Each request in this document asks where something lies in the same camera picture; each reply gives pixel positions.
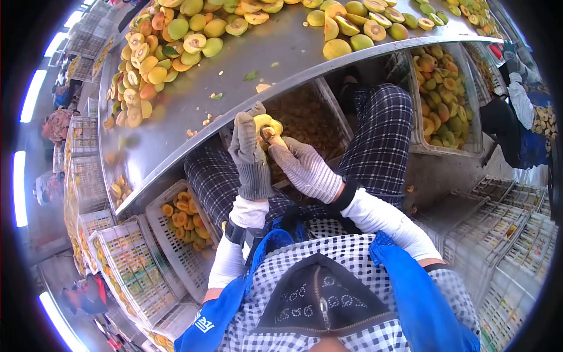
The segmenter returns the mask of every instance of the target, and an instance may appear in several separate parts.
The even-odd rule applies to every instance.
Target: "floral shirt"
[[[53,143],[61,142],[66,139],[66,132],[73,116],[71,110],[57,110],[49,116],[47,124],[49,125],[49,139]]]

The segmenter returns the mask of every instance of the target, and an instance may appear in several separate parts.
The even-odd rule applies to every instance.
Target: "fluorescent light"
[[[66,344],[73,352],[88,352],[88,349],[82,342],[78,339],[73,330],[70,329],[66,319],[63,317],[59,308],[55,304],[53,298],[49,292],[43,292],[39,295],[39,300],[43,305],[43,308],[47,312],[47,315],[51,319],[51,322],[61,335],[62,339],[65,340]]]
[[[82,11],[74,11],[72,15],[70,15],[69,19],[66,20],[66,23],[63,25],[64,27],[71,28],[75,23],[80,21],[82,18]]]
[[[43,54],[43,56],[53,56],[53,54],[55,53],[59,45],[61,45],[61,42],[65,40],[65,38],[66,33],[58,32],[57,34],[55,34],[55,37],[53,37],[53,40],[51,40],[51,43],[47,47],[47,50],[45,50],[45,54]]]
[[[25,210],[24,167],[25,151],[20,150],[14,154],[14,211],[16,225],[19,228],[28,224],[28,214]]]
[[[37,70],[33,75],[32,82],[29,84],[28,93],[25,96],[24,107],[21,110],[20,122],[29,122],[32,120],[33,110],[35,109],[35,102],[39,95],[39,89],[43,84],[47,70]]]

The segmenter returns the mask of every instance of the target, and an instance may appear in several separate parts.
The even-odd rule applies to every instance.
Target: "blue cloth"
[[[477,336],[459,322],[440,288],[416,260],[383,231],[369,246],[393,286],[401,328],[413,351],[479,351]]]
[[[297,238],[303,238],[303,230],[303,227],[297,229]],[[194,324],[174,342],[174,351],[215,351],[248,293],[254,272],[262,264],[269,251],[267,249],[293,243],[293,238],[282,229],[269,232],[256,249],[251,268],[246,274],[230,282],[219,298],[203,305]],[[456,320],[440,288],[404,249],[397,246],[384,232],[378,231],[369,247],[369,253],[374,264],[383,264],[389,274],[401,327],[412,350],[480,350],[477,336]]]
[[[57,107],[63,106],[63,105],[65,104],[66,98],[68,98],[69,94],[70,94],[70,93],[69,93],[68,90],[66,90],[66,91],[65,91],[63,94],[61,94],[61,95],[55,94],[55,105],[56,105]]]

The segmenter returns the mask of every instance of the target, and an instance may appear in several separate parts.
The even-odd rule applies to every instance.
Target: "gloved hand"
[[[506,60],[508,73],[524,73],[524,64],[516,54],[516,47],[512,42],[504,41],[504,44],[502,44],[502,57]]]
[[[257,114],[262,110],[265,111],[262,104],[257,104],[250,112]],[[266,153],[256,141],[256,125],[249,113],[236,115],[229,153],[239,171],[241,197],[257,200],[274,195]]]
[[[328,167],[311,145],[291,137],[282,139],[289,150],[282,145],[272,144],[268,152],[291,183],[304,195],[317,198],[325,204],[332,203],[342,186],[342,177]]]

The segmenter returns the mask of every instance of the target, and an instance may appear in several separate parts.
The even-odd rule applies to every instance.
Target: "black wrist strap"
[[[360,186],[359,182],[353,177],[343,177],[342,180],[346,184],[344,185],[344,189],[342,190],[340,197],[338,197],[335,202],[327,204],[327,207],[337,212],[343,211],[350,205],[358,187]]]
[[[231,219],[229,219],[229,222],[227,222],[227,225],[225,226],[225,236],[229,241],[241,245],[244,241],[245,233],[245,228],[235,225]]]

